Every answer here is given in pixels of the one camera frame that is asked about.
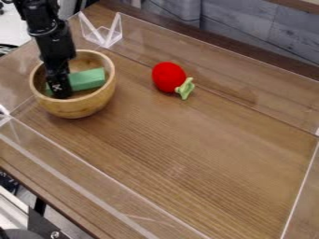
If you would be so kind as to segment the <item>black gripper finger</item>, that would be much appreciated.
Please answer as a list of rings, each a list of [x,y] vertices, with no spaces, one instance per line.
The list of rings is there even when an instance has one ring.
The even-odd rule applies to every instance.
[[[47,96],[66,99],[72,95],[68,73],[47,75]]]

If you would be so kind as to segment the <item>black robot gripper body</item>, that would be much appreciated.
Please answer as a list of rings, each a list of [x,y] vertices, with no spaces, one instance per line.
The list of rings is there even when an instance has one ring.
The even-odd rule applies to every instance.
[[[58,0],[12,0],[22,20],[27,22],[28,34],[35,38],[40,58],[51,74],[67,70],[67,62],[76,50],[67,20],[59,17]]]

